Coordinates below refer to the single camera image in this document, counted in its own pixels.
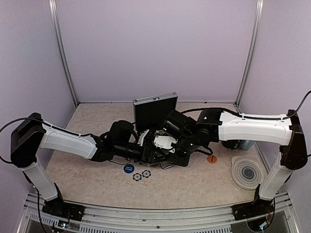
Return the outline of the blue round button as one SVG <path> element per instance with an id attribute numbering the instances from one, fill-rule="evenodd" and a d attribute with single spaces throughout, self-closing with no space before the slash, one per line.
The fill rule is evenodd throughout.
<path id="1" fill-rule="evenodd" d="M 127 164 L 127 165 L 124 166 L 123 170 L 124 170 L 125 173 L 131 174 L 131 173 L 134 172 L 135 167 L 132 164 Z"/>

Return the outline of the aluminium poker chip case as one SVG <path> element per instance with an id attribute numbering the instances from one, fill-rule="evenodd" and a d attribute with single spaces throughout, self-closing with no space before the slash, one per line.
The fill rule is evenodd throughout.
<path id="1" fill-rule="evenodd" d="M 136 130 L 141 135 L 145 130 L 149 130 L 144 138 L 143 146 L 148 148 L 154 153 L 151 163 L 140 164 L 161 164 L 168 161 L 169 155 L 173 152 L 161 150 L 154 145 L 154 138 L 156 135 L 169 136 L 160 126 L 172 110 L 176 110 L 178 95 L 176 92 L 149 96 L 133 100 L 134 117 L 136 121 Z"/>

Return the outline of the single black white chip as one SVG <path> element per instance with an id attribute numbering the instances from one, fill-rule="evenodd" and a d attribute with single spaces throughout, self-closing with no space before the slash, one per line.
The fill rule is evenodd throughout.
<path id="1" fill-rule="evenodd" d="M 151 172 L 148 171 L 148 170 L 145 170 L 145 171 L 142 172 L 142 176 L 144 178 L 149 178 L 151 176 Z"/>

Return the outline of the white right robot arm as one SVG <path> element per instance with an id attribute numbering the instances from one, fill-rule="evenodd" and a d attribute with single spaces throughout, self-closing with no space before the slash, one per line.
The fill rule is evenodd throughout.
<path id="1" fill-rule="evenodd" d="M 249 140 L 278 144 L 280 155 L 258 186 L 256 199 L 248 205 L 252 215 L 260 215 L 290 175 L 308 161 L 296 111 L 277 116 L 245 115 L 225 108 L 206 108 L 200 112 L 194 120 L 177 110 L 171 111 L 160 127 L 165 135 L 156 136 L 153 144 L 178 158 L 187 158 L 210 142 Z"/>

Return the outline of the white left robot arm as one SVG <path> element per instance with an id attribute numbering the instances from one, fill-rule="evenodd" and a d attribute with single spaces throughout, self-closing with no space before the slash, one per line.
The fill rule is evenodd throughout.
<path id="1" fill-rule="evenodd" d="M 134 125 L 128 121 L 114 122 L 110 130 L 100 136 L 58 128 L 45 122 L 38 113 L 21 118 L 21 122 L 11 134 L 11 162 L 23 171 L 58 216 L 65 215 L 68 205 L 36 158 L 38 149 L 58 150 L 94 162 L 105 162 L 119 156 L 135 162 L 149 163 L 153 155 L 153 144 L 138 141 Z"/>

